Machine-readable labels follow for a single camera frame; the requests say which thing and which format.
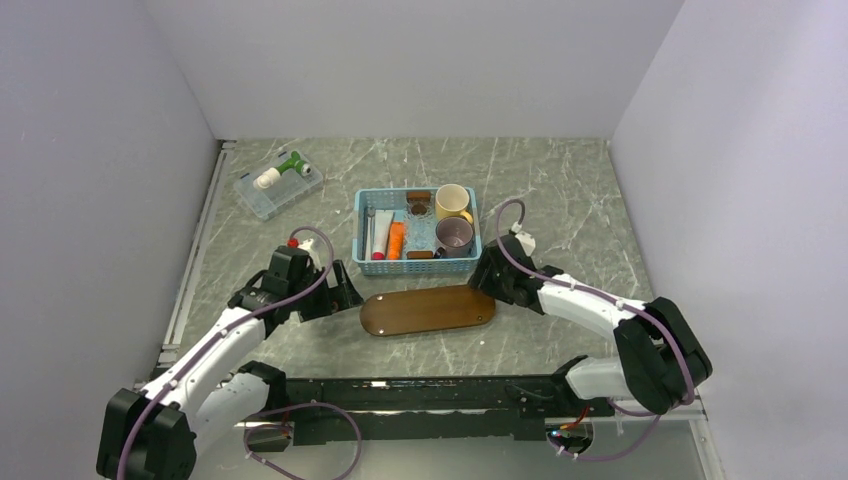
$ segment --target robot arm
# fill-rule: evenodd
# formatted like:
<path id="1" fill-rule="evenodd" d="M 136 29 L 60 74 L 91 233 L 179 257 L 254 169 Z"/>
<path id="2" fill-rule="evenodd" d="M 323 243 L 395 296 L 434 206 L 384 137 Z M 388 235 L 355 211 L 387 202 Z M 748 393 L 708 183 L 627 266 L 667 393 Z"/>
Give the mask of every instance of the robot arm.
<path id="1" fill-rule="evenodd" d="M 547 265 L 537 269 L 530 258 L 535 241 L 518 224 L 500 241 L 526 270 L 571 287 L 519 270 L 493 241 L 485 247 L 468 282 L 472 288 L 508 304 L 573 321 L 616 344 L 617 357 L 580 356 L 554 373 L 553 381 L 566 401 L 635 399 L 656 414 L 664 414 L 683 401 L 687 386 L 668 340 L 634 312 L 650 314 L 671 333 L 694 385 L 712 374 L 709 358 L 672 301 L 662 297 L 647 303 L 626 299 L 590 288 L 558 268 Z"/>
<path id="2" fill-rule="evenodd" d="M 120 390 L 106 408 L 97 472 L 118 478 L 119 460 L 129 432 L 151 407 L 128 456 L 126 479 L 185 479 L 197 456 L 233 425 L 260 411 L 288 404 L 285 373 L 259 362 L 241 367 L 219 387 L 238 362 L 291 314 L 302 321 L 362 305 L 341 261 L 332 264 L 336 286 L 326 280 L 284 307 L 237 320 L 290 298 L 320 280 L 323 272 L 310 241 L 282 246 L 270 266 L 251 278 L 228 303 L 212 328 L 175 365 L 141 391 Z"/>

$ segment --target mug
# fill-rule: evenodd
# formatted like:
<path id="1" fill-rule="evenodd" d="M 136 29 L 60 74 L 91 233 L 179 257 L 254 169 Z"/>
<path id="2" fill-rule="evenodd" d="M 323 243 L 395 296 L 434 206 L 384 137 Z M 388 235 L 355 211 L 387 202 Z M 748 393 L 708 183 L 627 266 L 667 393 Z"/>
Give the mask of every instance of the mug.
<path id="1" fill-rule="evenodd" d="M 462 217 L 468 223 L 474 223 L 471 214 L 466 211 L 469 203 L 471 196 L 465 187 L 455 183 L 443 185 L 436 191 L 436 218 Z"/>
<path id="2" fill-rule="evenodd" d="M 444 249 L 442 258 L 467 257 L 473 238 L 474 227 L 462 217 L 447 217 L 436 225 L 436 248 Z"/>

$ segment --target white connector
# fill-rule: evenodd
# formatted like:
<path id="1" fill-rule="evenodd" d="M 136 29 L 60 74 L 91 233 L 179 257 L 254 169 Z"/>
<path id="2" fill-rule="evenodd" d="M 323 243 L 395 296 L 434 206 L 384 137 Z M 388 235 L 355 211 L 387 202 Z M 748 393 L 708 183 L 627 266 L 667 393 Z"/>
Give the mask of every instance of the white connector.
<path id="1" fill-rule="evenodd" d="M 533 252 L 536 251 L 536 240 L 533 238 L 533 235 L 525 232 L 521 228 L 521 224 L 518 222 L 513 223 L 509 231 L 514 234 L 515 238 L 517 238 L 519 243 L 521 243 L 521 249 L 524 250 L 524 254 L 528 257 L 533 255 Z"/>
<path id="2" fill-rule="evenodd" d="M 300 242 L 298 245 L 299 249 L 306 250 L 309 253 L 309 256 L 312 258 L 312 264 L 315 265 L 315 269 L 320 271 L 324 266 L 321 264 L 321 259 L 318 257 L 318 252 L 315 250 L 315 239 L 307 238 L 306 240 Z"/>

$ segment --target clear plastic container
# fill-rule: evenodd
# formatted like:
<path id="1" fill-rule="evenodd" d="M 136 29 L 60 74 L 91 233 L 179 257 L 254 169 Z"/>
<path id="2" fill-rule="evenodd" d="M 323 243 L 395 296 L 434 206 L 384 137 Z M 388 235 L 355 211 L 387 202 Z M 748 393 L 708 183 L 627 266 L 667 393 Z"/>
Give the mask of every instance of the clear plastic container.
<path id="1" fill-rule="evenodd" d="M 253 186 L 253 180 L 262 175 L 265 170 L 279 166 L 291 157 L 291 153 L 285 153 L 281 157 L 266 163 L 260 168 L 246 173 L 235 181 L 233 187 L 239 193 L 242 202 L 256 214 L 262 221 L 267 221 L 285 210 L 285 207 L 293 204 L 297 199 L 318 189 L 324 183 L 324 176 L 315 168 L 303 152 L 298 150 L 301 158 L 312 166 L 309 175 L 300 176 L 293 168 L 286 170 L 280 178 L 265 190 L 259 190 Z"/>

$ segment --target small brown object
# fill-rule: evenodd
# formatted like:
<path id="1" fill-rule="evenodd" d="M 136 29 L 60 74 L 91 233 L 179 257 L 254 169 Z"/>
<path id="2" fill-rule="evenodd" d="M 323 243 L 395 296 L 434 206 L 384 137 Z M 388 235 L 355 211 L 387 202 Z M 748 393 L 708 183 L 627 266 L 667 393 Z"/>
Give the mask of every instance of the small brown object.
<path id="1" fill-rule="evenodd" d="M 430 250 L 415 250 L 414 252 L 406 252 L 407 260 L 430 260 L 433 258 L 433 252 Z"/>
<path id="2" fill-rule="evenodd" d="M 427 205 L 420 202 L 410 203 L 409 213 L 413 215 L 424 215 L 427 213 Z"/>
<path id="3" fill-rule="evenodd" d="M 430 198 L 433 196 L 430 192 L 407 192 L 406 203 L 421 202 L 430 203 Z"/>

